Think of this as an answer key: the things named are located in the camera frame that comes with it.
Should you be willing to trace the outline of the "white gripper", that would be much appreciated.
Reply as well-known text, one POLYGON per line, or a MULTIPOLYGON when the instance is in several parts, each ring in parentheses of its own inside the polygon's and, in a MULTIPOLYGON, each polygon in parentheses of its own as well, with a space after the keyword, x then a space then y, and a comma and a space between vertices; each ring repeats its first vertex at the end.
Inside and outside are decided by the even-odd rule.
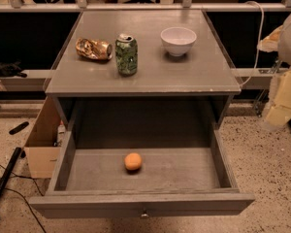
MULTIPOLYGON (((270 35, 258 43, 257 49, 264 52, 277 51, 278 40, 282 26, 276 28, 270 35)), ((291 119, 291 69, 275 74, 271 79, 271 104, 265 112, 264 121, 269 128, 280 128, 291 119)))

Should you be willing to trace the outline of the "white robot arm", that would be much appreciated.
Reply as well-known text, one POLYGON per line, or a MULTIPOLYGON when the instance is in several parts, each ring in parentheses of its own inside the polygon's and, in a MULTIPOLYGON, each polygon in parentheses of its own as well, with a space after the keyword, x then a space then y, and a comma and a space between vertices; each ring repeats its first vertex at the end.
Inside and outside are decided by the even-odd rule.
POLYGON ((291 14, 281 26, 258 43, 257 49, 276 51, 278 59, 290 65, 288 71, 272 78, 269 102, 263 111, 264 127, 275 130, 291 119, 291 14))

